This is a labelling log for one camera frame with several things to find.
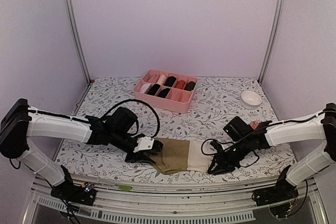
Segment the khaki underwear cream waistband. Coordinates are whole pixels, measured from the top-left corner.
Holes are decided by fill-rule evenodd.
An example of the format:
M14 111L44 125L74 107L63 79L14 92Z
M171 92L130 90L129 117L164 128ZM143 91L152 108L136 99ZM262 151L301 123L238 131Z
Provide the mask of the khaki underwear cream waistband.
M179 172L207 172L212 159L202 154L200 141L171 138L158 140L163 143L163 148L151 159L155 161L152 167L159 173L172 175Z

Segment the black underwear white trim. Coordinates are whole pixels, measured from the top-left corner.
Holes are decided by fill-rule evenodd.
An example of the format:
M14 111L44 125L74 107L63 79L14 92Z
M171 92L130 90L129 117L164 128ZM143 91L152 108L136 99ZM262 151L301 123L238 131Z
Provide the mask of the black underwear white trim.
M170 88L162 89L157 96L160 97L160 98L166 98L166 96L168 95L170 90L171 90Z

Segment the pink divided storage box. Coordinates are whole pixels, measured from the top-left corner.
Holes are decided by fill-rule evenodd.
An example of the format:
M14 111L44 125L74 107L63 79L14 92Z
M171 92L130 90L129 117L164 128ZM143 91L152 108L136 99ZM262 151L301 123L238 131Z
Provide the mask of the pink divided storage box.
M135 85L137 99L149 105L177 113L186 113L195 94L198 79L163 70L148 70Z

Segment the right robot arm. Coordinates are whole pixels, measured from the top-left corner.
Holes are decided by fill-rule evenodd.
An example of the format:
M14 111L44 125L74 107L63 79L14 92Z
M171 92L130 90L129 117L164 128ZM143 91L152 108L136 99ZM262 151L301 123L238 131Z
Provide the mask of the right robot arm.
M208 174L220 175L240 168L240 162L251 152L268 149L285 143L322 140L314 151L279 175L271 196L284 200L308 177L335 164L335 104L328 103L321 111L301 118L285 121L264 121L254 129L236 116L224 126L225 133L233 140L228 148L216 140L211 146L216 150L207 170Z

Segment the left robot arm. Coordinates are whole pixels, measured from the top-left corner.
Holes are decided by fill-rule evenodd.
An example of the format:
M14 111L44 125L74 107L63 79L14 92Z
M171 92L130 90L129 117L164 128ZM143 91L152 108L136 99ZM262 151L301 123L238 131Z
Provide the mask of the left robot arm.
M26 99L18 99L1 121L1 154L15 159L35 174L42 176L67 200L78 195L78 188L71 183L67 170L54 163L32 141L32 137L51 137L77 141L88 145L113 145L127 154L128 163L149 163L163 148L154 136L130 128L139 125L138 117L122 105L121 101L103 116L74 116L42 111L29 106Z

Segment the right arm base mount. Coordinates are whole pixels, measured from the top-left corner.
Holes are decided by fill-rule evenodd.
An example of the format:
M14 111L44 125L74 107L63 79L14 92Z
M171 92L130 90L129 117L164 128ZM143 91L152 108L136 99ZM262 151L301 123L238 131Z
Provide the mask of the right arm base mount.
M257 206L264 206L286 201L282 205L270 208L271 214L278 218L287 218L290 216L299 193L296 186L291 185L285 178L279 178L274 186L256 189L253 191L251 199Z

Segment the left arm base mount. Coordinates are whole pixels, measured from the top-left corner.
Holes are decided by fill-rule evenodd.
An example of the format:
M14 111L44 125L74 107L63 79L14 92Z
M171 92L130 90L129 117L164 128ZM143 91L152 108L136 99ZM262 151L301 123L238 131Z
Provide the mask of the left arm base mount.
M75 185L73 182L65 181L58 186L52 186L50 195L65 202L93 206L97 194L94 186L90 182Z

